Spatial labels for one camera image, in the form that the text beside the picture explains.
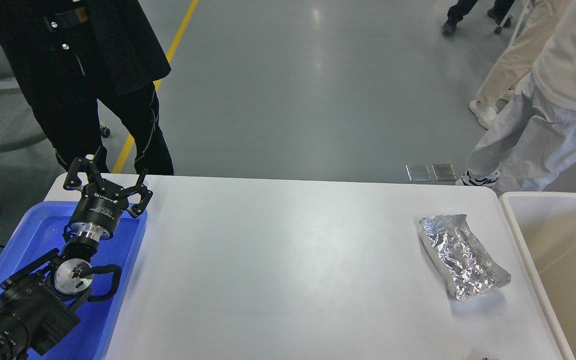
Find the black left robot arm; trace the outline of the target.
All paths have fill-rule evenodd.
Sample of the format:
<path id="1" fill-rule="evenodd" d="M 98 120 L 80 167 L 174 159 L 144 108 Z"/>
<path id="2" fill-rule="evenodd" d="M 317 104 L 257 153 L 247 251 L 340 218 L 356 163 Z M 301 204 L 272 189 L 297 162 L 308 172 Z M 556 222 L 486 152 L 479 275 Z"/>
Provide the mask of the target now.
<path id="1" fill-rule="evenodd" d="M 44 355 L 79 323 L 86 302 L 111 299 L 121 284 L 117 264 L 96 265 L 103 240 L 114 237 L 123 213 L 138 218 L 153 192 L 143 169 L 133 186 L 103 178 L 98 155 L 76 157 L 63 183 L 81 193 L 64 226 L 62 249 L 53 248 L 0 283 L 0 360 L 26 360 L 29 350 Z"/>

